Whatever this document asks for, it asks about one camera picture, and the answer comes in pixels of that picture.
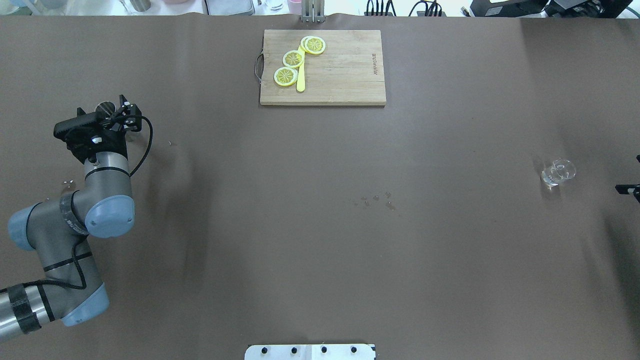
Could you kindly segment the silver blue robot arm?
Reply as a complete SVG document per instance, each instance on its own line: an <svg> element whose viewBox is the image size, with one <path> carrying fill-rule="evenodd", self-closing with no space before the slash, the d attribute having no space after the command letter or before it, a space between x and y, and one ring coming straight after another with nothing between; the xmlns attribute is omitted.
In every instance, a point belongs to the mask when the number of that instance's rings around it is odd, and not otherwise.
<svg viewBox="0 0 640 360"><path fill-rule="evenodd" d="M45 276L1 290L2 342L54 321L82 324L108 309L88 239L120 237L135 225L126 134L141 132L144 120L139 107L120 95L119 105L105 101L93 112L78 108L75 117L54 126L54 137L82 163L85 186L9 219L10 239L37 253Z"/></svg>

